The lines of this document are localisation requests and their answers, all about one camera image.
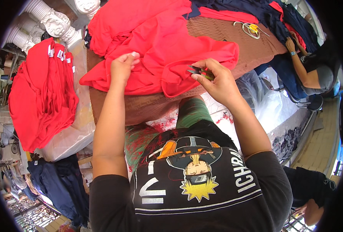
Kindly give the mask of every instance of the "graphic print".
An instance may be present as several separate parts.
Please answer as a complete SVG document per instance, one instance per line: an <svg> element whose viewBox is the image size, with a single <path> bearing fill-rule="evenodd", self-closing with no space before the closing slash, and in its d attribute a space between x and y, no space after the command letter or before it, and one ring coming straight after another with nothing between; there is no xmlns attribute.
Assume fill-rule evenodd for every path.
<svg viewBox="0 0 343 232"><path fill-rule="evenodd" d="M170 166L182 169L182 194L187 195L188 200L196 198L201 202L202 198L209 200L209 194L215 194L214 188L219 185L216 176L212 176L211 164L221 153L221 147L215 142L189 136L168 141L157 159L166 158Z"/></svg>

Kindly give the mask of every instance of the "long black hair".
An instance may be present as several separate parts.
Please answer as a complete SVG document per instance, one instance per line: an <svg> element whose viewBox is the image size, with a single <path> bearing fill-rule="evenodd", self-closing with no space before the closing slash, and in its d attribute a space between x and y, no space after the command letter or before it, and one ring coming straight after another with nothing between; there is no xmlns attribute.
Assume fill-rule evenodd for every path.
<svg viewBox="0 0 343 232"><path fill-rule="evenodd" d="M321 65L328 66L334 72L338 62L336 46L332 40L327 39L313 54L304 58L303 65L307 72L311 72Z"/></svg>

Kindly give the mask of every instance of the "hand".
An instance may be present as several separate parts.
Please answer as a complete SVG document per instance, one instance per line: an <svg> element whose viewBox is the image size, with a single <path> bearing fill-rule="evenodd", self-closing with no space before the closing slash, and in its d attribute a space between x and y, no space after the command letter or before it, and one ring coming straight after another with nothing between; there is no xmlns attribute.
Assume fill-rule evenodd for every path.
<svg viewBox="0 0 343 232"><path fill-rule="evenodd" d="M195 67L206 67L214 74L214 81L209 81L199 74L192 74L192 78L198 81L206 91L220 104L229 105L236 96L241 97L231 71L218 61L209 58L192 64Z"/></svg>
<svg viewBox="0 0 343 232"><path fill-rule="evenodd" d="M290 32L290 34L291 34L291 36L295 39L296 44L297 44L298 46L300 46L298 37L296 36L295 32Z"/></svg>
<svg viewBox="0 0 343 232"><path fill-rule="evenodd" d="M111 85L126 86L130 71L140 62L139 53L132 52L119 56L111 63Z"/></svg>
<svg viewBox="0 0 343 232"><path fill-rule="evenodd" d="M287 37L286 48L289 50L289 52L296 52L295 44L290 37Z"/></svg>
<svg viewBox="0 0 343 232"><path fill-rule="evenodd" d="M305 203L303 206L301 206L301 207L299 207L299 208L296 208L296 209L295 209L295 212L294 212L293 214L294 214L294 215L297 215L297 214L304 215L306 209L307 209L307 203Z"/></svg>

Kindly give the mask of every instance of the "thread snips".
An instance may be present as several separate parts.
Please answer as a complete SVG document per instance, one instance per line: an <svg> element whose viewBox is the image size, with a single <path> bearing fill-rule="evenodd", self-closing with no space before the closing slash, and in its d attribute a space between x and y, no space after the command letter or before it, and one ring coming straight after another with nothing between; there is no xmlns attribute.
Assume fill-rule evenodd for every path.
<svg viewBox="0 0 343 232"><path fill-rule="evenodd" d="M193 70L188 70L188 72L190 73L193 73L193 74L200 74L201 76L205 77L206 79L210 80L210 81L213 81L215 76L214 74L209 71L209 70L203 70L202 68L199 68L199 67L195 67L195 66L192 66L192 65L188 65L188 67L191 67L193 68Z"/></svg>

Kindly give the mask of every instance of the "brown table cover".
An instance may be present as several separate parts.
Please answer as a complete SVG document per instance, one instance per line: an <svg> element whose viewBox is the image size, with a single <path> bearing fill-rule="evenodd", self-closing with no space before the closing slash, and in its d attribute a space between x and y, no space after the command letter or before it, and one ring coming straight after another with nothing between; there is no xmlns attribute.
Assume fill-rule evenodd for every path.
<svg viewBox="0 0 343 232"><path fill-rule="evenodd" d="M237 23L233 26L233 22L220 19L194 17L187 21L188 32L192 36L209 36L220 41L225 39L239 45L239 61L232 70L236 79L259 65L271 61L275 55L287 52L287 49L269 29L262 24L258 26L270 36L261 33L259 39L254 39L243 32L242 24ZM88 71L103 59L88 49ZM206 90L202 86L198 86L175 98L167 98L163 93L142 96L127 95L125 96L125 123L126 125L135 125L159 119L177 109L183 98L204 92ZM90 87L90 100L95 123L99 118L106 94L107 92Z"/></svg>

